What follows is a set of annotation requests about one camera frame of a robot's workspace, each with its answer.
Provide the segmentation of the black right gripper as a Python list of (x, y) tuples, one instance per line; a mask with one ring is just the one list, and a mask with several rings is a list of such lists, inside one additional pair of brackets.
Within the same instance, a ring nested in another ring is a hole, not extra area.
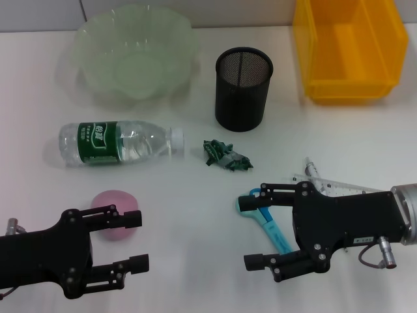
[(382, 265), (396, 267), (390, 245), (405, 234), (406, 224), (392, 192), (329, 197), (311, 182), (261, 185), (258, 196), (240, 196), (240, 211), (294, 205), (294, 229), (299, 251), (288, 254), (244, 256), (247, 271), (269, 268), (275, 282), (310, 273), (325, 273), (335, 251), (377, 245)]

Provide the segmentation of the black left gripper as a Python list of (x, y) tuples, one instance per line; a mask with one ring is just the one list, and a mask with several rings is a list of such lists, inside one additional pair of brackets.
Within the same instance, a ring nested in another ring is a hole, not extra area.
[(83, 276), (92, 268), (92, 292), (122, 290), (127, 273), (149, 271), (149, 255), (92, 267), (89, 229), (141, 226), (141, 211), (120, 214), (111, 204), (83, 211), (69, 209), (48, 229), (2, 236), (1, 288), (53, 282), (62, 287), (66, 298), (77, 299), (85, 293)]

